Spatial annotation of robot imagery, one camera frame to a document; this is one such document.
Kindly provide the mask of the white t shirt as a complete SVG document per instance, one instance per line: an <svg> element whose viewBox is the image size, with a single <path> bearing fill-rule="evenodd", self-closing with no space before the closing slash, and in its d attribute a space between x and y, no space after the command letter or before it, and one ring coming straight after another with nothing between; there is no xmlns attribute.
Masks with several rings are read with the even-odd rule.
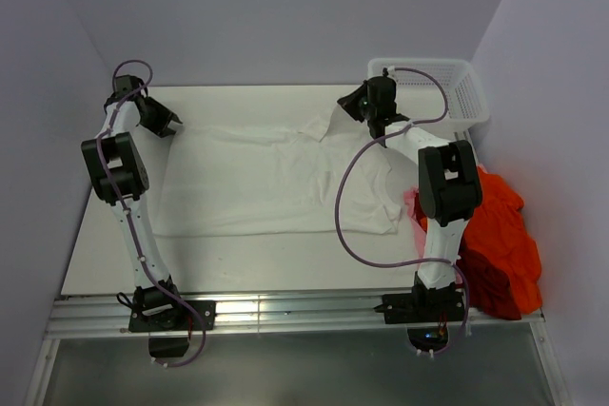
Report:
<svg viewBox="0 0 609 406"><path fill-rule="evenodd" d="M171 143L153 222L164 238L331 232L340 181L370 136L339 108L301 126L189 126ZM351 171L341 228L394 234L401 208L387 192L378 147Z"/></svg>

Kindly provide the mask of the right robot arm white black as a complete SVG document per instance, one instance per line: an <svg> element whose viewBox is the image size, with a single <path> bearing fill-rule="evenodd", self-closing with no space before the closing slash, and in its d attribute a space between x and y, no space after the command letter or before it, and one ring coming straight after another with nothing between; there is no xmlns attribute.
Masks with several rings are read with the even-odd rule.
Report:
<svg viewBox="0 0 609 406"><path fill-rule="evenodd" d="M414 68L394 68L422 76L442 96L442 111L430 119L414 119L402 113L396 102L397 82L385 69L369 78L337 105L356 122L367 125L371 141L356 153L340 181L334 205L334 222L339 241L356 261L374 268L416 265L412 309L420 319L434 319L444 308L442 293L455 289L460 274L456 264L462 236L475 209L481 205L482 190L472 145L437 137L423 129L448 114L448 97L430 74ZM423 254L415 261L375 263L367 261L348 246L340 222L341 199L346 181L363 154L374 146L399 153L418 168L419 203L427 219Z"/></svg>

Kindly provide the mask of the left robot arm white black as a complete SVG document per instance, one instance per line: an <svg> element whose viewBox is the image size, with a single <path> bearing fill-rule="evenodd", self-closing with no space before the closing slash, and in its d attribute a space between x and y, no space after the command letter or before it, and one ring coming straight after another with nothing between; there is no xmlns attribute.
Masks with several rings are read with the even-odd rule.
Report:
<svg viewBox="0 0 609 406"><path fill-rule="evenodd" d="M161 258L152 233L146 193L149 178L132 132L139 126L158 138L176 134L177 114L148 95L147 84L134 75L115 76L95 138L81 143L92 188L108 204L125 237L135 290L119 293L131 318L153 328L174 329L187 318L185 305Z"/></svg>

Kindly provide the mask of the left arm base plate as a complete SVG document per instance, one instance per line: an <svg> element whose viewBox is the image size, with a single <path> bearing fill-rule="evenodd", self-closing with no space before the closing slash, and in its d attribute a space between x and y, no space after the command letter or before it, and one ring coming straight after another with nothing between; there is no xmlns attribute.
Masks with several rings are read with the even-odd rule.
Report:
<svg viewBox="0 0 609 406"><path fill-rule="evenodd" d="M216 302L214 300L188 300L187 304L194 309L177 311L167 309L164 313L149 318L129 319L130 333L158 333L175 331L210 331L214 328Z"/></svg>

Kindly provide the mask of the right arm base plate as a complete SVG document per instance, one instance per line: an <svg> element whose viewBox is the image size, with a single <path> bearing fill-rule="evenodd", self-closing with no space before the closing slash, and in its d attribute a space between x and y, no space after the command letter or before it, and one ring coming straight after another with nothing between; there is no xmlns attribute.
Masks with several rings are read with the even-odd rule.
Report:
<svg viewBox="0 0 609 406"><path fill-rule="evenodd" d="M423 289L382 295L381 303L374 308L386 324L462 321L466 310L460 291Z"/></svg>

